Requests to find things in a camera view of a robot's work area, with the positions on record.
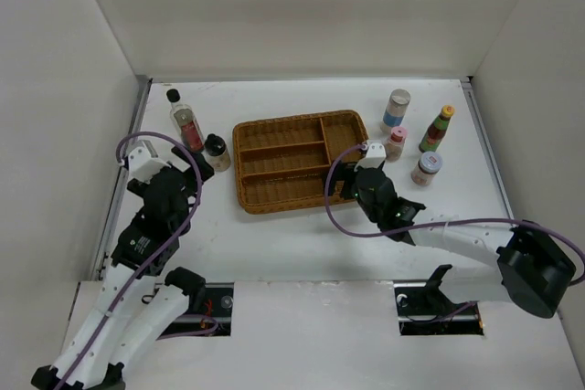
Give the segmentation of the tall glass red-label bottle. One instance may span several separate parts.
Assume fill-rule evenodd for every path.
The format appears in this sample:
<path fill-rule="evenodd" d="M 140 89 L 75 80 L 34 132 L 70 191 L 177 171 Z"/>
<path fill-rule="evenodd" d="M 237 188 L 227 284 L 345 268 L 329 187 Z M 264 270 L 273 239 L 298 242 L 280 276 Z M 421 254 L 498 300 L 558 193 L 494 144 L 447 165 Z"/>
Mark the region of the tall glass red-label bottle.
<path fill-rule="evenodd" d="M 191 107 L 181 101 L 181 95 L 177 89 L 168 90 L 166 97 L 171 104 L 171 120 L 175 124 L 184 146 L 193 153 L 202 153 L 204 136 Z"/>

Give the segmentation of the small black-cap spice jar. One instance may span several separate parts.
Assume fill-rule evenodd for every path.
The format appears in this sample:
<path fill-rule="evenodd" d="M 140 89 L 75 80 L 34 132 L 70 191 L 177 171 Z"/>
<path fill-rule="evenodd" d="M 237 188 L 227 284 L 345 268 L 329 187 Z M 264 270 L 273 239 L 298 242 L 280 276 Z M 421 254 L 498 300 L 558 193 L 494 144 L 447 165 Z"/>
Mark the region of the small black-cap spice jar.
<path fill-rule="evenodd" d="M 229 150 L 225 141 L 218 135 L 211 133 L 204 143 L 208 163 L 217 172 L 227 171 L 231 165 Z"/>

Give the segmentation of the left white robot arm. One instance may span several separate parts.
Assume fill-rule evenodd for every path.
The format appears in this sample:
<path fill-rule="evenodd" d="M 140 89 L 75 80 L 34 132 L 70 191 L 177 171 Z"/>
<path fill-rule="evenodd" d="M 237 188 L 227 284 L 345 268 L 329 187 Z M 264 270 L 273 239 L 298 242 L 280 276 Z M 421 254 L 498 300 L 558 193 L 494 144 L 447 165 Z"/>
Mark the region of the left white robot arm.
<path fill-rule="evenodd" d="M 162 161 L 148 141 L 125 157 L 127 189 L 143 205 L 119 235 L 101 292 L 65 351 L 31 379 L 36 389 L 124 389 L 132 365 L 180 315 L 196 315 L 205 305 L 206 281 L 182 267 L 156 279 L 190 229 L 191 198 L 213 176 L 201 153 L 177 146 L 184 171 Z"/>

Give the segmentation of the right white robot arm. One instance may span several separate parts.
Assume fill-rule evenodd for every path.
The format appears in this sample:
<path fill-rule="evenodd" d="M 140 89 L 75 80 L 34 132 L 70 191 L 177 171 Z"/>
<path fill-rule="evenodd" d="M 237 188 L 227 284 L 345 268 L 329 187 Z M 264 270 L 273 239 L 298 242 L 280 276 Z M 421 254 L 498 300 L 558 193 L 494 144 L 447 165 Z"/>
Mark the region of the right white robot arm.
<path fill-rule="evenodd" d="M 378 227 L 374 237 L 420 248 L 437 248 L 477 262 L 475 269 L 438 266 L 419 292 L 426 306 L 442 313 L 455 304 L 510 301 L 521 310 L 551 318 L 569 288 L 576 266 L 563 248 L 569 241 L 537 223 L 510 218 L 455 219 L 397 194 L 381 167 L 334 162 L 324 195 L 343 184 L 341 196 L 358 203 Z"/>

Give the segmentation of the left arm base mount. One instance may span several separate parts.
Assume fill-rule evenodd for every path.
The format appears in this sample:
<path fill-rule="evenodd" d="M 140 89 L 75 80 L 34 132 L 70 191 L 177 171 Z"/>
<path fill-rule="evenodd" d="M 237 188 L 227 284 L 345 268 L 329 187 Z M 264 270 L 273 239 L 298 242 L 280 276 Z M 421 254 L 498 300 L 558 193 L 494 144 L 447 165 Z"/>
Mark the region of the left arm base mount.
<path fill-rule="evenodd" d="M 217 323 L 217 328 L 205 336 L 230 336 L 234 307 L 233 283 L 210 283 L 202 299 L 191 299 L 187 311 L 177 317 L 162 333 L 170 338 L 187 332 L 204 332 Z"/>

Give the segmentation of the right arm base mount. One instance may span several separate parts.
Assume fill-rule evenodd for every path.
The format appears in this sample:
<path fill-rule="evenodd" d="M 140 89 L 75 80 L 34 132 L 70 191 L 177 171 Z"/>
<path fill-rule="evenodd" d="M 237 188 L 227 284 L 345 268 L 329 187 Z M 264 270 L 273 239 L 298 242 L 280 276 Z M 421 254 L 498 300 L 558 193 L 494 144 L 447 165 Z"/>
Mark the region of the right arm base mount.
<path fill-rule="evenodd" d="M 484 335 L 476 302 L 453 303 L 441 291 L 441 282 L 452 265 L 440 265 L 422 280 L 394 284 L 402 336 Z"/>

